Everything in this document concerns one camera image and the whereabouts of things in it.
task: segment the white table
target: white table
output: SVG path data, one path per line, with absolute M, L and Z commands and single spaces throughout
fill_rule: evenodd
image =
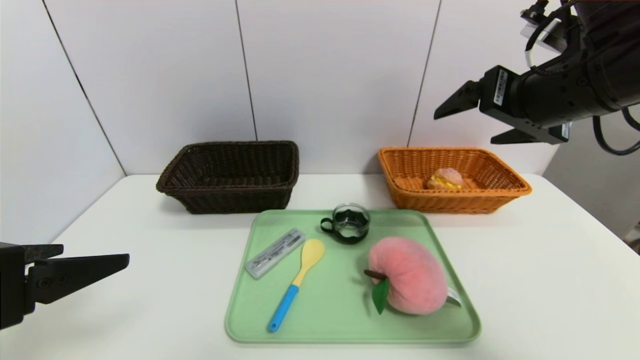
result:
M 190 215 L 157 176 L 115 185 L 55 242 L 129 267 L 0 332 L 0 359 L 640 359 L 640 257 L 539 176 L 492 215 L 426 215 L 479 313 L 464 346 L 243 345 L 224 330 L 255 214 Z M 392 208 L 384 178 L 302 175 L 289 209 Z

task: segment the blue handle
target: blue handle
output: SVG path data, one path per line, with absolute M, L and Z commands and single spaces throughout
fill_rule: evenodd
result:
M 269 323 L 269 332 L 278 331 L 278 329 L 280 328 L 280 324 L 282 324 L 282 320 L 284 320 L 284 316 L 287 314 L 289 306 L 291 306 L 291 303 L 296 297 L 299 289 L 299 287 L 293 284 L 289 286 L 287 293 L 284 295 L 284 298 L 282 298 L 282 301 L 280 302 L 280 306 L 278 306 L 276 313 L 273 315 L 273 319 L 271 319 L 271 322 Z

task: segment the label sticker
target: label sticker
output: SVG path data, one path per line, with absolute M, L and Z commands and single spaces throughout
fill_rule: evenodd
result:
M 569 132 L 571 131 L 571 122 L 567 122 L 566 124 L 562 124 L 562 137 L 565 139 L 569 139 Z
M 498 71 L 498 83 L 495 87 L 495 94 L 493 95 L 493 102 L 502 106 L 504 100 L 504 92 L 507 90 L 507 72 L 504 70 Z
M 460 295 L 458 295 L 456 290 L 453 290 L 452 288 L 449 288 L 449 291 L 447 292 L 447 302 L 450 304 L 454 304 L 455 306 L 462 306 Z

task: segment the glass cup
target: glass cup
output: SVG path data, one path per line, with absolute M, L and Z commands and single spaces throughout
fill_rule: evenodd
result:
M 341 243 L 352 245 L 358 243 L 369 234 L 371 218 L 365 208 L 358 204 L 341 204 L 333 210 L 333 218 L 320 221 L 320 228 L 332 234 Z

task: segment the plush peach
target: plush peach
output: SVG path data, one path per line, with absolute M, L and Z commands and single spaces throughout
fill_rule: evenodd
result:
M 384 238 L 369 251 L 369 269 L 389 278 L 388 303 L 408 314 L 426 315 L 447 300 L 447 279 L 440 263 L 422 244 Z

